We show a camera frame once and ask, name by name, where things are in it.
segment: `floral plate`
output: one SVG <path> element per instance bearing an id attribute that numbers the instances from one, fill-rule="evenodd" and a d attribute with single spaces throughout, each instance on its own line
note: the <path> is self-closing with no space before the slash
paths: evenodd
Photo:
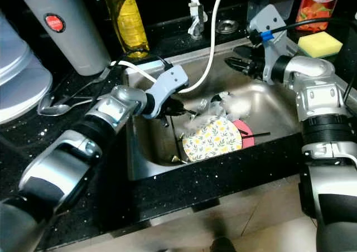
<path id="1" fill-rule="evenodd" d="M 195 162 L 242 148 L 242 137 L 236 126 L 223 117 L 212 116 L 199 130 L 182 140 L 184 151 Z"/>

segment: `red bottle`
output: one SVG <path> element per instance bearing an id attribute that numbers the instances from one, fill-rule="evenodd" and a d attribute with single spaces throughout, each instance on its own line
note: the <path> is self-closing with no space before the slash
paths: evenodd
<path id="1" fill-rule="evenodd" d="M 337 0 L 302 0 L 296 21 L 315 18 L 329 18 L 334 11 Z M 327 22 L 312 23 L 297 27 L 303 31 L 322 31 L 327 27 Z"/>

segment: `spoon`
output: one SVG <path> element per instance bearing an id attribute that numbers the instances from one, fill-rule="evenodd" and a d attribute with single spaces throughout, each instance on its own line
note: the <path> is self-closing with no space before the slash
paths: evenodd
<path id="1" fill-rule="evenodd" d="M 105 97 L 105 95 L 102 95 L 102 96 L 98 97 L 97 100 L 101 100 L 104 97 Z M 67 113 L 73 107 L 76 107 L 78 105 L 82 105 L 85 103 L 90 103 L 92 101 L 93 101 L 92 99 L 88 99 L 88 100 L 80 101 L 79 103 L 75 103 L 71 106 L 69 106 L 67 104 L 58 104 L 58 105 L 54 105 L 54 106 L 44 107 L 42 109 L 38 108 L 37 113 L 39 115 L 45 115 L 47 117 L 57 117 L 59 115 L 63 115 L 65 113 Z"/>

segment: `thermos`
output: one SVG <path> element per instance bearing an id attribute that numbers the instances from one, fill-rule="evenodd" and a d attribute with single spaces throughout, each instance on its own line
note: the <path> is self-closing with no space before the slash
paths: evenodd
<path id="1" fill-rule="evenodd" d="M 83 0 L 24 0 L 80 75 L 94 75 L 110 57 Z"/>

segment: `white cable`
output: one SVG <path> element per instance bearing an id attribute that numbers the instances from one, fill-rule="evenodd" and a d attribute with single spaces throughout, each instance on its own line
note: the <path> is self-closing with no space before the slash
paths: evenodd
<path id="1" fill-rule="evenodd" d="M 128 66 L 131 69 L 134 69 L 136 71 L 139 72 L 139 74 L 141 74 L 142 76 L 146 77 L 148 80 L 150 80 L 151 82 L 155 83 L 156 79 L 153 78 L 151 75 L 149 75 L 148 73 L 146 73 L 144 70 L 140 69 L 138 66 L 136 66 L 135 64 L 132 64 L 131 62 L 128 61 L 120 61 L 118 62 L 118 65 L 124 65 L 124 66 Z"/>
<path id="2" fill-rule="evenodd" d="M 212 61 L 213 61 L 213 55 L 214 55 L 214 46 L 215 46 L 215 34 L 216 34 L 216 16 L 217 16 L 217 11 L 219 7 L 219 3 L 221 0 L 216 0 L 214 3 L 213 11 L 212 11 L 212 22 L 211 22 L 211 50 L 210 50 L 210 57 L 208 59 L 207 67 L 206 70 L 204 71 L 203 75 L 201 76 L 200 80 L 197 81 L 193 86 L 187 88 L 187 89 L 182 89 L 178 93 L 187 93 L 190 91 L 193 91 L 196 89 L 198 86 L 200 86 L 203 81 L 206 79 L 208 76 L 209 71 L 211 70 L 212 66 Z"/>

